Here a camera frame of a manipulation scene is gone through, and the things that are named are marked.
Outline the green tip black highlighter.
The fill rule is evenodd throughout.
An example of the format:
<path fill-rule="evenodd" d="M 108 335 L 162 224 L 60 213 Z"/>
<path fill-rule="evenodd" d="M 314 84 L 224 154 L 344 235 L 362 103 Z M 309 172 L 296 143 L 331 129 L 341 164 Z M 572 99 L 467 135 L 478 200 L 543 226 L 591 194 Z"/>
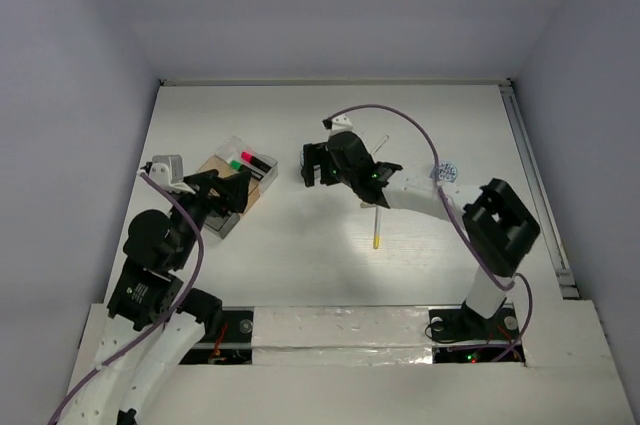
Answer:
<path fill-rule="evenodd" d="M 233 170 L 237 171 L 237 172 L 249 172 L 251 174 L 251 177 L 257 181 L 261 181 L 264 177 L 263 174 L 259 173 L 257 170 L 254 170 L 253 168 L 251 168 L 250 166 L 247 166 L 241 162 L 238 162 L 236 160 L 232 160 L 230 162 L 230 166 Z"/>

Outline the pink tip black highlighter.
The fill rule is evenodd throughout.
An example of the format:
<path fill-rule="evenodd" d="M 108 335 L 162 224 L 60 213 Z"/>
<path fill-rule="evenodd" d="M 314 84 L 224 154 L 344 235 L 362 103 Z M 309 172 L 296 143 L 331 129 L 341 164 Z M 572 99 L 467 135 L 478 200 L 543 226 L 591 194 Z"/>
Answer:
<path fill-rule="evenodd" d="M 271 170 L 269 164 L 247 151 L 241 153 L 241 159 L 264 173 L 268 173 Z"/>

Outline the yellow capped marker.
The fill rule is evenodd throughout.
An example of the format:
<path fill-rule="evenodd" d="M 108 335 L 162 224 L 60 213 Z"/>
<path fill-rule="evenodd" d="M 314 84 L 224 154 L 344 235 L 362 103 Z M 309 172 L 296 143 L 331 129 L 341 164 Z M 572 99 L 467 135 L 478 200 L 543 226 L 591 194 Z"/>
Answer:
<path fill-rule="evenodd" d="M 375 214 L 374 214 L 374 233 L 373 233 L 373 241 L 372 241 L 372 246 L 374 250 L 378 250 L 380 247 L 381 218 L 382 218 L 382 209 L 381 207 L 376 207 Z"/>

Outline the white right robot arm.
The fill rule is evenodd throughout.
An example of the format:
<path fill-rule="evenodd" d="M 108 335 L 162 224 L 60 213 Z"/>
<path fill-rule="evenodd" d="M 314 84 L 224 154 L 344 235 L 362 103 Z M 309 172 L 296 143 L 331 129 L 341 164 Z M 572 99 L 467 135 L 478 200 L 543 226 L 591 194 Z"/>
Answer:
<path fill-rule="evenodd" d="M 375 160 L 350 131 L 305 144 L 301 175 L 307 187 L 316 181 L 326 186 L 342 183 L 365 204 L 450 223 L 478 261 L 460 313 L 462 329 L 473 337 L 482 337 L 496 326 L 496 313 L 516 271 L 541 232 L 506 181 L 493 178 L 482 186 L 457 186 L 433 175 L 420 176 L 400 164 Z"/>

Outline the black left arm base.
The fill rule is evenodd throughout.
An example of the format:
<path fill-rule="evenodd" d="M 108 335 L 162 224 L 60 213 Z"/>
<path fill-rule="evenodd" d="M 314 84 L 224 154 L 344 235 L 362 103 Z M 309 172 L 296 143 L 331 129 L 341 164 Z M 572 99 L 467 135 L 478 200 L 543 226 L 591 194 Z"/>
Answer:
<path fill-rule="evenodd" d="M 253 361 L 253 308 L 231 308 L 223 313 L 216 335 L 196 343 L 183 357 L 181 365 L 251 365 Z"/>

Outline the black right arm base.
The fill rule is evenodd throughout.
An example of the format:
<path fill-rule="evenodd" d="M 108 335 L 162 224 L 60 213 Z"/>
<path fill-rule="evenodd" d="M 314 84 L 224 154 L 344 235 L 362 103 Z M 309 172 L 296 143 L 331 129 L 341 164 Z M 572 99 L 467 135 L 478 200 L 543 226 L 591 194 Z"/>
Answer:
<path fill-rule="evenodd" d="M 462 307 L 431 309 L 424 335 L 436 364 L 526 363 L 512 306 L 503 306 L 491 319 Z"/>

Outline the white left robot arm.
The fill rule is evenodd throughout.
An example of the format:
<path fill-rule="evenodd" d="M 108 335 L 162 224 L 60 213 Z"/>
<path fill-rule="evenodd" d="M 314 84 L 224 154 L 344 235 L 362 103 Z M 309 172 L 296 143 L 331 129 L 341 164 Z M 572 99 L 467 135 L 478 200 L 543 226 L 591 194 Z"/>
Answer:
<path fill-rule="evenodd" d="M 171 204 L 130 222 L 125 261 L 106 305 L 91 370 L 68 392 L 53 424 L 142 424 L 187 352 L 225 330 L 223 305 L 195 286 L 207 218 L 245 211 L 251 176 L 209 170 L 185 178 L 149 163 L 141 178 Z"/>

